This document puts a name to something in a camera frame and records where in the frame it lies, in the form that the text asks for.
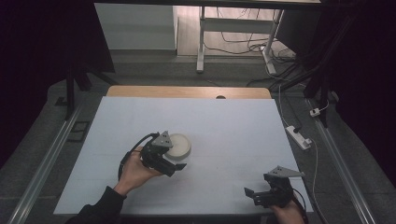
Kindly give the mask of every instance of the power strip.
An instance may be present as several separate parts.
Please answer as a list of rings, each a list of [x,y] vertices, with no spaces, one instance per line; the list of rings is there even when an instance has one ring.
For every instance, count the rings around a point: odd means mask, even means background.
[[[311,147],[311,139],[309,138],[303,138],[303,136],[297,132],[294,132],[295,128],[294,126],[290,125],[289,127],[286,128],[286,131],[288,131],[288,134],[294,139],[294,141],[298,144],[298,146],[302,149],[302,150],[306,150],[308,148]]]

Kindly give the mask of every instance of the wall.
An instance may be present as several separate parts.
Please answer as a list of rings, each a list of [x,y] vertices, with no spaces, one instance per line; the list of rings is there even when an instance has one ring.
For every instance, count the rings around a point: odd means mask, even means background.
[[[176,7],[95,4],[109,49],[176,49]]]

